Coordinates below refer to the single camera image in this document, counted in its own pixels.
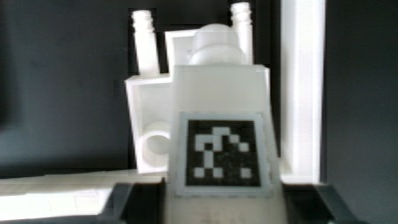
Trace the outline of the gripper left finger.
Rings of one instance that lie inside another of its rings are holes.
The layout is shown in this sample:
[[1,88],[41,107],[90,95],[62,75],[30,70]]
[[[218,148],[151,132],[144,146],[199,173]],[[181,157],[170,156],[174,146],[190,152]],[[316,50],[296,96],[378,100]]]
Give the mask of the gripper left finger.
[[117,183],[96,224],[163,224],[163,183]]

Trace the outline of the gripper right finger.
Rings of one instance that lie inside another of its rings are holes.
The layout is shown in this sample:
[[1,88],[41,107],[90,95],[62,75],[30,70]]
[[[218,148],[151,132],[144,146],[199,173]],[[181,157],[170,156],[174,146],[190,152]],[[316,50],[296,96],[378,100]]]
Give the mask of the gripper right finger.
[[330,185],[284,184],[287,224],[367,224]]

